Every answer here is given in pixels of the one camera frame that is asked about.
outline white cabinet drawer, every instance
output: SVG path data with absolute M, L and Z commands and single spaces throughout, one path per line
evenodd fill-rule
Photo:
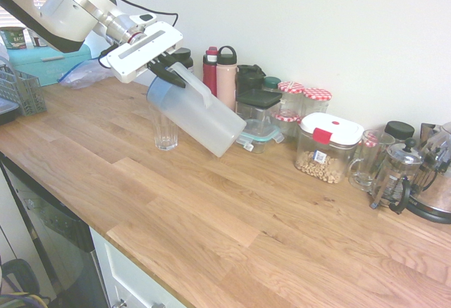
M 111 306 L 123 300 L 127 308 L 185 308 L 95 230 L 91 234 Z

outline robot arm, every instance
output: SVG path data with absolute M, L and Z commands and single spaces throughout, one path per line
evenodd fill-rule
M 129 16 L 119 10 L 116 0 L 47 0 L 41 8 L 33 1 L 0 0 L 0 5 L 62 52 L 77 51 L 94 31 L 117 46 L 104 60 L 121 82 L 128 83 L 150 69 L 185 86 L 159 60 L 168 60 L 168 54 L 180 48 L 183 36 L 168 23 L 156 21 L 153 13 Z

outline dish rack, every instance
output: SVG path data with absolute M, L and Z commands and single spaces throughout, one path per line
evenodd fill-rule
M 0 61 L 5 63 L 0 66 L 0 97 L 19 104 L 23 116 L 46 111 L 39 78 L 15 70 L 2 56 Z

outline dishwasher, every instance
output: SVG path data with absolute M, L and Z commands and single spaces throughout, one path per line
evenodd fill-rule
M 64 308 L 107 308 L 89 226 L 50 192 L 7 157 L 2 157 L 11 192 L 27 216 L 29 231 L 38 239 L 39 257 L 51 279 L 59 306 Z

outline teal box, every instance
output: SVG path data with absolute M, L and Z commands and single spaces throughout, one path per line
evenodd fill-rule
M 16 70 L 39 78 L 41 86 L 56 84 L 73 66 L 91 59 L 91 50 L 83 44 L 80 50 L 61 53 L 51 47 L 8 50 L 9 61 Z

